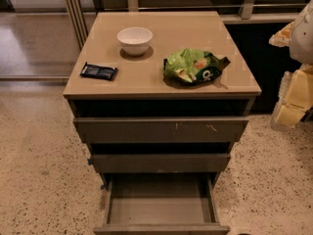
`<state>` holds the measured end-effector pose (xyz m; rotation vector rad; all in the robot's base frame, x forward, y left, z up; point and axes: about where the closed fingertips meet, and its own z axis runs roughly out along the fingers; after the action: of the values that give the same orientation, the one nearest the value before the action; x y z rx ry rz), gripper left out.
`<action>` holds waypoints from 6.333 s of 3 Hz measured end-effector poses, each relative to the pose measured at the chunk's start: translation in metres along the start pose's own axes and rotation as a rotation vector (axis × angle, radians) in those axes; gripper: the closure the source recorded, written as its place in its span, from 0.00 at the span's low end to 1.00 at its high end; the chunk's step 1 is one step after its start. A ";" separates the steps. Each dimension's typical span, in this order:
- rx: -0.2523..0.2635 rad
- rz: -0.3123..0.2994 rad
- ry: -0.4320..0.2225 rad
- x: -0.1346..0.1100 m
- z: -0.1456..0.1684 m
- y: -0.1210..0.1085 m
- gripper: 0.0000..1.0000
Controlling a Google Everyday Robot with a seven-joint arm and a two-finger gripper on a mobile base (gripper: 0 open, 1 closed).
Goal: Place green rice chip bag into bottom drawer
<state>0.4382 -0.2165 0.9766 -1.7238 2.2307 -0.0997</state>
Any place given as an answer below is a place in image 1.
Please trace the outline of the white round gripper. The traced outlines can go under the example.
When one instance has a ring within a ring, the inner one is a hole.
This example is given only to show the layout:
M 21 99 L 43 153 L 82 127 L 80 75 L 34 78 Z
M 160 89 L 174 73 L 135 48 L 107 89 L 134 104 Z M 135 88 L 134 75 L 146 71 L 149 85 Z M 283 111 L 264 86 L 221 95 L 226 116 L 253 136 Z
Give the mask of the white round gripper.
M 281 80 L 279 101 L 274 110 L 274 122 L 295 126 L 313 107 L 313 0 L 288 23 L 273 34 L 269 43 L 288 47 L 294 60 L 302 64 L 295 72 L 286 71 Z

